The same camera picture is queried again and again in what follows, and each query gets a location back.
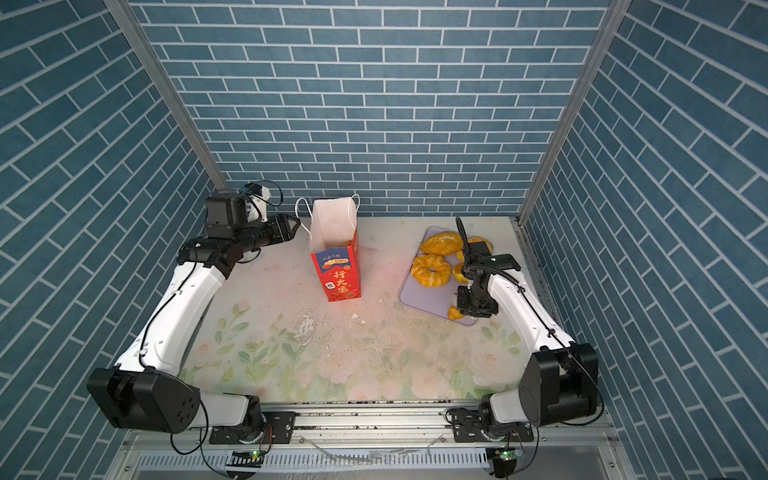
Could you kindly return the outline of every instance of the lavender cutting board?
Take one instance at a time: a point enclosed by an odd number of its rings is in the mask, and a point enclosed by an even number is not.
[[[427,228],[426,233],[424,234],[424,238],[422,239],[422,243],[424,240],[434,237],[438,233],[443,232],[450,232],[452,230],[447,230],[442,227],[429,227]],[[419,248],[416,248],[416,254],[414,255],[414,258],[416,258],[421,251],[419,251]],[[451,267],[456,265],[457,263],[461,263],[458,261],[458,258],[456,258],[456,255],[448,255],[445,257],[445,261],[451,264]],[[448,309],[451,308],[451,300],[452,297],[458,292],[458,286],[459,285],[466,285],[466,283],[459,283],[456,281],[455,278],[453,278],[453,275],[451,275],[451,279],[448,281],[447,284],[443,286],[423,286],[419,281],[415,278],[413,278],[413,275],[411,275],[410,270],[406,274],[406,281],[402,283],[402,286],[400,287],[400,294],[398,295],[398,298],[400,300],[400,303],[402,303],[405,306],[410,306],[411,308],[415,308],[417,310],[421,310],[424,313],[429,313],[434,316],[439,316],[442,319],[446,319],[451,322],[461,323],[462,325],[466,326],[472,326],[475,325],[475,322],[477,322],[476,318],[472,318],[470,316],[465,316],[463,318],[457,319],[457,320],[451,320],[448,318]]]

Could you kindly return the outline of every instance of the bread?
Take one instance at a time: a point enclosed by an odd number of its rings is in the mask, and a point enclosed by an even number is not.
[[[493,253],[493,246],[491,245],[491,242],[487,241],[485,238],[472,237],[472,238],[467,239],[467,242],[469,242],[469,243],[472,243],[472,242],[485,242],[485,244],[488,245],[488,251]],[[458,258],[459,262],[464,263],[464,252],[459,250],[456,253],[456,258]]]
[[[451,279],[451,265],[434,253],[413,259],[411,275],[423,286],[443,286]]]
[[[453,278],[456,279],[459,283],[469,283],[469,280],[466,279],[464,275],[462,275],[462,267],[464,266],[464,263],[459,263],[458,265],[453,266]]]
[[[462,248],[462,238],[456,232],[438,233],[434,237],[424,240],[421,245],[423,253],[434,253],[446,257],[453,255]]]
[[[458,311],[458,308],[455,306],[452,306],[448,309],[448,318],[451,320],[458,320],[460,318],[464,318],[461,312]]]

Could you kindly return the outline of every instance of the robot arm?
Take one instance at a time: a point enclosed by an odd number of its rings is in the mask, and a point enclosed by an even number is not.
[[[187,345],[205,309],[246,252],[293,239],[299,219],[266,215],[270,191],[217,190],[206,199],[205,234],[177,255],[170,284],[135,341],[111,369],[96,369],[87,388],[116,428],[178,433],[206,425],[260,422],[246,396],[201,392],[179,380]],[[200,410],[200,404],[207,406]]]
[[[472,281],[469,288],[458,288],[459,311],[490,317],[501,310],[531,354],[517,389],[484,397],[482,423],[539,427],[593,415],[599,396],[595,351],[589,344],[578,345],[552,319],[511,255],[492,256],[484,242],[468,243],[461,219],[456,225],[464,241],[462,273]]]

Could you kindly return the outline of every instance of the floral tablecloth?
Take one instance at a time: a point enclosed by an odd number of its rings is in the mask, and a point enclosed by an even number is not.
[[[265,248],[214,297],[180,377],[263,402],[474,399],[515,388],[528,353],[507,319],[467,327],[397,300],[426,227],[451,221],[361,219],[362,299],[342,302],[327,302],[303,230]],[[496,252],[515,242],[506,218],[465,223]]]

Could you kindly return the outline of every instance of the black motor housing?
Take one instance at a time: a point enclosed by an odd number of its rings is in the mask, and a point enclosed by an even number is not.
[[[200,390],[154,371],[95,369],[86,389],[116,429],[180,433],[200,408]]]
[[[592,382],[598,380],[597,353],[588,343],[569,346],[568,351],[555,349],[531,354],[518,394],[532,425],[566,422],[593,415],[598,409],[598,389]]]

